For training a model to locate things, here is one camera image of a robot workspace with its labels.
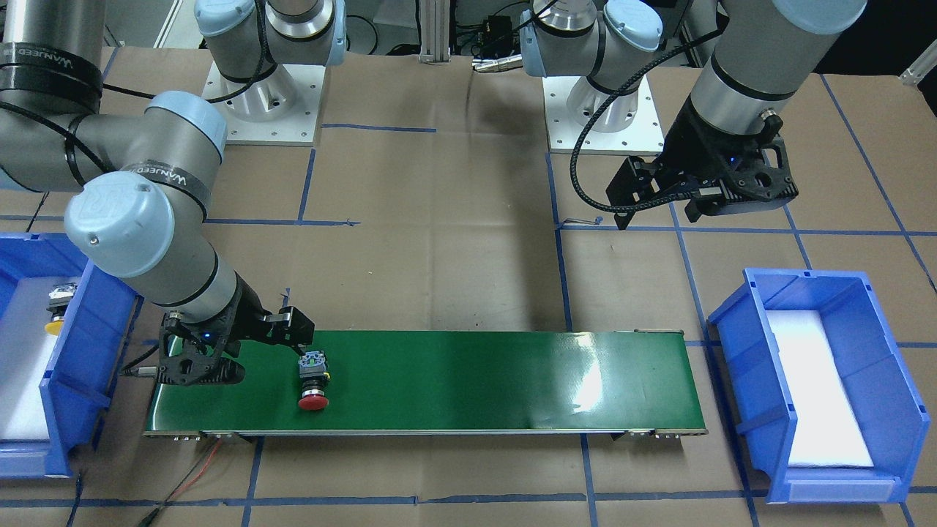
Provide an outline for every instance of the floor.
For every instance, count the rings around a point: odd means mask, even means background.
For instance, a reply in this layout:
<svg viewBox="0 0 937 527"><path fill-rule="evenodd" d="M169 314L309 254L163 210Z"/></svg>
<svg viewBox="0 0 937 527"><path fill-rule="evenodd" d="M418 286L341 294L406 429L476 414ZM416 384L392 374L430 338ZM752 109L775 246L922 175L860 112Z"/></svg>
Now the floor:
<svg viewBox="0 0 937 527"><path fill-rule="evenodd" d="M206 52L107 51L108 82L201 92ZM650 75L663 126L696 72ZM937 119L894 78L812 76L785 110L801 196L782 210L690 224L674 207L627 232L574 196L549 155L540 81L468 61L350 56L326 86L314 149L232 146L204 228L268 305L283 294L327 329L682 328L710 433L679 441L376 437L223 444L158 525L937 524L930 435L906 504L767 505L747 462L706 317L746 266L859 269L875 285L925 402L937 407ZM107 94L102 112L145 102ZM612 157L581 160L602 196ZM61 232L68 196L34 232ZM39 197L0 194L0 230ZM143 310L129 354L158 324ZM140 436L152 386L122 379L97 451L79 448L74 525L135 525L206 442ZM64 525L75 480L0 481L0 524Z"/></svg>

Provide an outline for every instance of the white mounting plate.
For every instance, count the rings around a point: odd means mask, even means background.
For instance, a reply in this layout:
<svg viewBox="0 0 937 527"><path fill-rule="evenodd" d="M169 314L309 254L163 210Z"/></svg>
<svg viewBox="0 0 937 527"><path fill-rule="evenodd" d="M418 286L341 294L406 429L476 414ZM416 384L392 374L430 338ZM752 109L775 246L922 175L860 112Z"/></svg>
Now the white mounting plate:
<svg viewBox="0 0 937 527"><path fill-rule="evenodd" d="M322 85L325 81L325 66L283 65L293 78L299 98L290 112L273 121L248 122L238 119L228 111L224 102L215 107L228 121L228 144L265 144L280 146L311 146L319 129L319 110L322 102ZM215 98L222 93L221 74L215 64L208 73L208 80L201 91L203 98Z"/></svg>
<svg viewBox="0 0 937 527"><path fill-rule="evenodd" d="M566 109L566 99L579 77L547 77L543 79L543 102L546 107L546 131L550 152L569 154L583 127ZM656 156L663 148L661 122L654 107L647 77L638 87L638 111L632 123L620 132L601 133L592 130L583 143L584 154L626 154Z"/></svg>

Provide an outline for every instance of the white foam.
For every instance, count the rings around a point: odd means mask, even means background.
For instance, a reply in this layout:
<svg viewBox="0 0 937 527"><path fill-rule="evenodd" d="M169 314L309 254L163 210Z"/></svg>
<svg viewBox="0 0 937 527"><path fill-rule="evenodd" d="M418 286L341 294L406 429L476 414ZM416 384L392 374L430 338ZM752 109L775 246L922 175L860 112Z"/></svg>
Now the white foam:
<svg viewBox="0 0 937 527"><path fill-rule="evenodd" d="M797 411L789 466L871 467L817 311L766 312Z"/></svg>
<svg viewBox="0 0 937 527"><path fill-rule="evenodd" d="M21 279L0 319L0 440L48 441L39 383L57 337L45 331L49 290L78 278Z"/></svg>

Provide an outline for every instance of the conveyor belt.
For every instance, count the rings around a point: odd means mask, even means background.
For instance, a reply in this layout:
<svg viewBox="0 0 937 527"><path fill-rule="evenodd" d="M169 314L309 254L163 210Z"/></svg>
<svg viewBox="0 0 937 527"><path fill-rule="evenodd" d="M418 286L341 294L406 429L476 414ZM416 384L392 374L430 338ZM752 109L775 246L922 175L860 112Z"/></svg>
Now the conveyor belt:
<svg viewBox="0 0 937 527"><path fill-rule="evenodd" d="M329 406L296 401L296 354L245 342L234 385L156 388L147 435L705 433L682 335L317 331Z"/></svg>

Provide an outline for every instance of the blue plastic bin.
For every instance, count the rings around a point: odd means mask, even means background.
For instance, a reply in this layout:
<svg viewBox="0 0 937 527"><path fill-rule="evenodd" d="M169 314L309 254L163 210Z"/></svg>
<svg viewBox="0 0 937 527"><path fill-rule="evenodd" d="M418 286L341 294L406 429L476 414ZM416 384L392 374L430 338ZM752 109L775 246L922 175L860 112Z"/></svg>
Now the blue plastic bin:
<svg viewBox="0 0 937 527"><path fill-rule="evenodd" d="M81 275L39 392L49 441L0 441L0 477L69 477L68 451L87 443L111 404L115 364L136 294L97 269L64 234L0 233L0 317L21 279Z"/></svg>
<svg viewBox="0 0 937 527"><path fill-rule="evenodd" d="M768 503L903 502L930 425L869 278L861 272L745 269L745 283L709 320L722 349L754 468ZM797 411L766 310L820 313L871 468L789 465Z"/></svg>

